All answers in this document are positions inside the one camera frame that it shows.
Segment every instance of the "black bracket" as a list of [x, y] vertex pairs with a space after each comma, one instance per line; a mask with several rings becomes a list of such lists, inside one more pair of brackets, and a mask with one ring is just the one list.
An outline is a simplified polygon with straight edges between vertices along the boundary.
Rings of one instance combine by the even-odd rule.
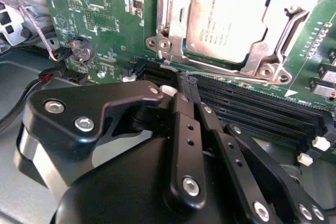
[[174, 211], [187, 214], [201, 210], [206, 200], [201, 126], [187, 95], [175, 94], [171, 109], [173, 130], [164, 197]]
[[225, 131], [237, 141], [268, 202], [284, 223], [329, 223], [327, 214], [245, 131], [229, 124]]

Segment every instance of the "green circuit board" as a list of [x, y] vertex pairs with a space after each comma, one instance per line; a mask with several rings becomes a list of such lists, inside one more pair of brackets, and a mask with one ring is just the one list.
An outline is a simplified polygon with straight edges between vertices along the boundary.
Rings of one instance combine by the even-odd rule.
[[[72, 39], [84, 37], [95, 47], [97, 55], [89, 64], [82, 65], [72, 58], [66, 62], [68, 68], [87, 73], [90, 81], [120, 82], [123, 66], [139, 58], [162, 63], [145, 45], [146, 38], [155, 35], [157, 0], [47, 0], [47, 3], [62, 46], [68, 47]], [[329, 28], [317, 53], [307, 59], [307, 51], [325, 23], [334, 25]], [[336, 99], [331, 101], [313, 94], [310, 82], [319, 76], [320, 64], [329, 63], [328, 56], [335, 48], [336, 0], [321, 0], [285, 63], [285, 69], [293, 75], [290, 84], [266, 87], [236, 81], [232, 84], [314, 108], [332, 110], [336, 107]], [[172, 66], [191, 69], [175, 63]], [[97, 77], [99, 70], [106, 72], [103, 79]]]

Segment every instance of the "motherboard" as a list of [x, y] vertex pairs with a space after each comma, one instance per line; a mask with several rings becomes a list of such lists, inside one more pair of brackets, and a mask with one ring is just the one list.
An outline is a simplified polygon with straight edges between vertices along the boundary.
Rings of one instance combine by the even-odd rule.
[[67, 67], [131, 80], [139, 60], [336, 107], [336, 0], [47, 0]]

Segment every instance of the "silver screw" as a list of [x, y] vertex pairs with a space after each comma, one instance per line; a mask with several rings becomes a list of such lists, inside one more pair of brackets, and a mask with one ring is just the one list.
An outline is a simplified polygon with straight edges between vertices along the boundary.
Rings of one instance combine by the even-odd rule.
[[75, 126], [80, 131], [89, 132], [93, 130], [95, 125], [91, 119], [81, 116], [75, 120]]
[[208, 106], [205, 106], [205, 107], [204, 107], [204, 110], [205, 110], [207, 113], [209, 113], [209, 114], [212, 113], [212, 110], [211, 110]]
[[97, 72], [97, 76], [98, 76], [98, 78], [103, 79], [106, 76], [106, 72], [99, 70]]
[[253, 204], [254, 210], [257, 213], [257, 215], [264, 221], [269, 221], [269, 213], [266, 209], [266, 207], [261, 204], [260, 202], [256, 201]]
[[198, 186], [197, 182], [193, 180], [192, 178], [186, 177], [182, 181], [182, 185], [184, 190], [190, 195], [190, 196], [197, 196], [200, 193], [200, 187]]
[[263, 77], [270, 77], [273, 75], [273, 70], [268, 66], [262, 66], [259, 69], [259, 74]]
[[241, 134], [242, 131], [240, 128], [238, 128], [237, 126], [233, 126], [233, 129], [235, 130], [235, 132], [237, 132], [238, 134]]
[[155, 88], [149, 88], [149, 90], [150, 90], [152, 93], [154, 93], [154, 94], [158, 94], [158, 93], [159, 93], [158, 90], [155, 89]]
[[53, 113], [53, 114], [62, 113], [64, 111], [64, 109], [65, 109], [64, 105], [61, 104], [58, 101], [49, 101], [49, 102], [46, 102], [46, 104], [44, 104], [44, 108], [49, 113]]
[[185, 97], [185, 95], [181, 96], [181, 99], [185, 102], [189, 102], [189, 99], [187, 97]]
[[303, 214], [303, 216], [305, 216], [305, 218], [307, 220], [312, 220], [313, 217], [312, 217], [311, 213], [308, 211], [308, 209], [304, 205], [300, 204], [299, 209], [300, 209], [301, 213]]
[[293, 4], [289, 9], [292, 13], [296, 12], [300, 7], [297, 4]]
[[316, 206], [313, 206], [312, 209], [313, 209], [314, 214], [317, 216], [317, 218], [319, 218], [320, 220], [324, 220], [323, 214]]

